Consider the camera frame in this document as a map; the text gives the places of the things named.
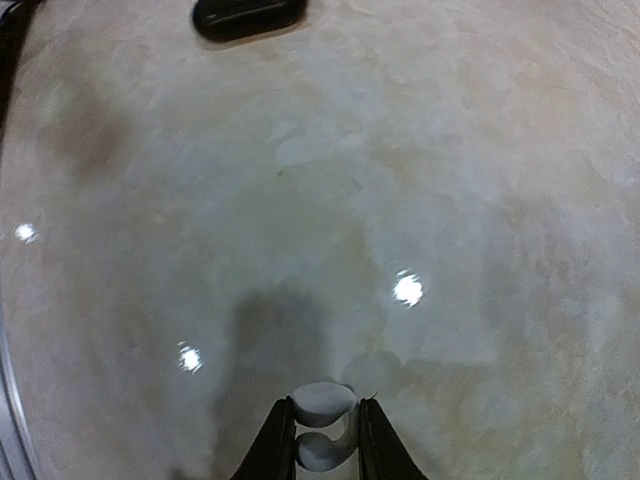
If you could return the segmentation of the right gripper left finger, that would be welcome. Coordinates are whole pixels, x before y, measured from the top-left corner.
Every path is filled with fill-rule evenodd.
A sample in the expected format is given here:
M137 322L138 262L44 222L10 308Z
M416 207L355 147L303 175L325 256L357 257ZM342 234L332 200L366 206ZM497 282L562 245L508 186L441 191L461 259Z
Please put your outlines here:
M230 479L295 479L295 435L294 402L287 396L274 403L247 454Z

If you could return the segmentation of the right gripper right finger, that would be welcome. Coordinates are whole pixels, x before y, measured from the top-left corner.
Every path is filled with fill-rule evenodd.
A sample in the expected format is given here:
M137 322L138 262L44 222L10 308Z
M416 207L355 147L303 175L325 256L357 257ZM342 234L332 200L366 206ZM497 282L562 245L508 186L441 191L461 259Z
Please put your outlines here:
M427 480L374 398L359 403L358 438L360 479Z

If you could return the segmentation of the white ring earbud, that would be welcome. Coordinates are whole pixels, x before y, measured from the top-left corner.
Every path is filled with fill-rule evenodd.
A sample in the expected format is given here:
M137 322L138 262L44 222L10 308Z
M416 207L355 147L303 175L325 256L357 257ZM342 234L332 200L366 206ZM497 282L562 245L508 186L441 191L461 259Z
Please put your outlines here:
M308 428L295 440L298 465L325 473L346 462L359 443L355 393L342 384L317 382L297 388L291 399L295 421Z

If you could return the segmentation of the black oval charging case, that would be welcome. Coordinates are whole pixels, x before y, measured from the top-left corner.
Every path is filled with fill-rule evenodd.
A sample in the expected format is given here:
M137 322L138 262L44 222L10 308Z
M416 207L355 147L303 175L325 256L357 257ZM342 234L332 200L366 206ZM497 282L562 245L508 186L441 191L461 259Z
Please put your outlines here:
M199 0L193 6L191 20L205 39L226 43L297 24L307 6L305 0Z

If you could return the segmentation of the aluminium front rail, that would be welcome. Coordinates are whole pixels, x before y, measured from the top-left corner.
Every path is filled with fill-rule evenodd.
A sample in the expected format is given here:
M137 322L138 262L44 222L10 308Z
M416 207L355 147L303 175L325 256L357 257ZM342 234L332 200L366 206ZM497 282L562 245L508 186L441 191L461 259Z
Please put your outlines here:
M4 325L1 325L1 478L38 478Z

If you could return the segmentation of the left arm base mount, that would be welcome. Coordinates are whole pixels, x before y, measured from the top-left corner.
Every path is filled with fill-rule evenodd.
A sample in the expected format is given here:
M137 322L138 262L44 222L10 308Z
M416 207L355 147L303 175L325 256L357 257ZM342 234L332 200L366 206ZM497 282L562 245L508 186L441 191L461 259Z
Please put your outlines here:
M14 78L33 17L43 1L1 2L1 129L4 129Z

